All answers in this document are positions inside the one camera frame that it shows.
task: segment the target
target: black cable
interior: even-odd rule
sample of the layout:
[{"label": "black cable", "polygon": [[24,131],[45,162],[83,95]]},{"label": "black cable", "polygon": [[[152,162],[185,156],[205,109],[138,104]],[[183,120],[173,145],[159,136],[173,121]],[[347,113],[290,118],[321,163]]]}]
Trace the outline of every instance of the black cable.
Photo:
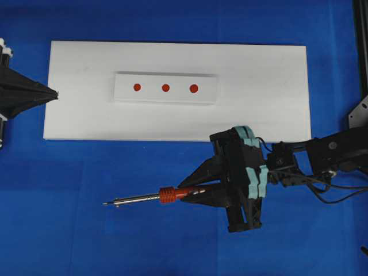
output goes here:
[{"label": "black cable", "polygon": [[324,181],[321,181],[319,179],[315,179],[315,178],[312,178],[312,177],[308,177],[306,175],[298,175],[298,174],[293,174],[293,173],[289,173],[289,172],[284,172],[284,171],[280,171],[280,170],[273,170],[273,171],[270,171],[270,173],[283,173],[283,174],[287,174],[287,175],[290,175],[290,176],[294,176],[294,177],[300,177],[300,178],[304,178],[308,181],[312,181],[312,182],[320,182],[320,183],[323,183],[327,186],[330,186],[330,187],[334,187],[334,188],[338,188],[338,189],[359,189],[359,191],[356,191],[354,193],[351,193],[339,200],[336,200],[336,201],[327,201],[325,200],[324,198],[322,198],[320,195],[319,195],[319,191],[320,189],[314,187],[311,183],[307,182],[306,185],[307,187],[312,191],[313,194],[315,194],[315,196],[323,203],[325,204],[336,204],[336,203],[340,203],[352,196],[355,196],[357,194],[361,194],[361,193],[365,193],[368,191],[368,187],[367,186],[364,186],[364,187],[344,187],[344,186],[338,186],[338,185],[333,185],[331,183],[328,183],[328,182],[324,182]]},{"label": "black cable", "polygon": [[266,142],[261,138],[261,137],[256,137],[256,139],[260,140],[264,146],[265,149],[267,149],[269,152],[272,152],[272,150],[270,150],[268,148],[268,146],[266,145]]},{"label": "black cable", "polygon": [[362,189],[362,190],[360,190],[360,191],[356,191],[356,192],[354,192],[354,193],[351,193],[351,194],[349,194],[349,195],[347,195],[346,197],[343,197],[343,198],[341,198],[341,199],[339,199],[339,200],[335,200],[335,201],[327,201],[327,200],[325,200],[325,199],[323,199],[316,191],[314,191],[314,189],[313,189],[313,186],[310,184],[310,183],[307,183],[306,184],[307,185],[307,187],[312,191],[312,193],[313,194],[315,194],[315,196],[320,200],[320,201],[322,201],[323,203],[326,203],[326,204],[336,204],[336,203],[340,203],[340,202],[342,202],[342,201],[344,201],[344,200],[347,200],[348,198],[350,198],[350,197],[352,197],[352,196],[355,196],[355,195],[357,195],[357,194],[361,194],[361,193],[365,193],[365,192],[367,192],[368,191],[368,189]]},{"label": "black cable", "polygon": [[312,182],[318,182],[318,183],[322,183],[325,184],[327,186],[330,187],[334,187],[336,189],[342,189],[342,190],[362,190],[362,189],[368,189],[368,186],[339,186],[339,185],[334,185],[328,182],[324,182],[322,180],[313,178],[313,177],[309,177],[307,175],[300,175],[300,174],[293,174],[292,172],[287,172],[287,171],[281,171],[281,170],[273,170],[270,171],[270,173],[281,173],[281,174],[286,174],[286,175],[290,175],[291,177],[299,177],[299,178],[304,178],[306,180],[312,181]]}]

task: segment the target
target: blue surface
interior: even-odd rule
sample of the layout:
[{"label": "blue surface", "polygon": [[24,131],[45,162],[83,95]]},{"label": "blue surface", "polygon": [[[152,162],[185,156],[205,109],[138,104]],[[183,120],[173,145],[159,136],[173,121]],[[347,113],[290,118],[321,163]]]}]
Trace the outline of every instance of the blue surface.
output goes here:
[{"label": "blue surface", "polygon": [[[11,67],[43,83],[51,40],[293,44],[307,46],[314,136],[346,127],[360,99],[348,0],[3,0],[0,19]],[[178,184],[212,146],[44,141],[43,120],[42,106],[6,126],[0,275],[367,274],[364,195],[326,206],[304,187],[269,186],[263,228],[236,234],[223,210],[206,206],[103,208],[115,196]],[[338,182],[358,184],[346,175]]]}]

